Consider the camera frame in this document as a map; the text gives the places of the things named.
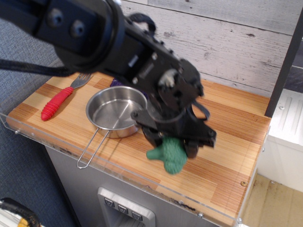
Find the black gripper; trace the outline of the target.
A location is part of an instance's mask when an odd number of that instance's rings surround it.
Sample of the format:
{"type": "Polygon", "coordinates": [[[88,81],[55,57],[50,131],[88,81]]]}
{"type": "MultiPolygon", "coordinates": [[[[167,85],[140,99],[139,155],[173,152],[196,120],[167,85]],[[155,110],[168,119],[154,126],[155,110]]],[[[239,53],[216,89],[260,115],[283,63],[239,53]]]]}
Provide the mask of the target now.
{"type": "Polygon", "coordinates": [[[154,146],[163,143],[164,137],[184,140],[188,158],[195,158],[199,147],[213,147],[216,132],[205,124],[206,118],[197,118],[191,107],[187,107],[175,118],[159,119],[156,110],[148,105],[147,109],[133,111],[131,118],[142,128],[145,138],[154,146]]]}

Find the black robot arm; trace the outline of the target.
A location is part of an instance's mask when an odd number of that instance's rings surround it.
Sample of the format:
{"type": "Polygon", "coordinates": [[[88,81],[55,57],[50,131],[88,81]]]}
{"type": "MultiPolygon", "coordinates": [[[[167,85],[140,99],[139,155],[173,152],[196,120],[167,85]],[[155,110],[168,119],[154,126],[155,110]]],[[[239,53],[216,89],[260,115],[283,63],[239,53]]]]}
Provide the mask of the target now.
{"type": "Polygon", "coordinates": [[[152,145],[159,146],[164,136],[178,138],[189,158],[201,146],[214,146],[216,132],[192,109],[209,118],[197,102],[204,94],[199,72],[155,38],[156,26],[148,16],[124,16],[112,0],[3,0],[0,17],[51,44],[63,62],[48,68],[2,60],[2,69],[61,77],[107,74],[148,95],[147,108],[132,118],[152,145]]]}

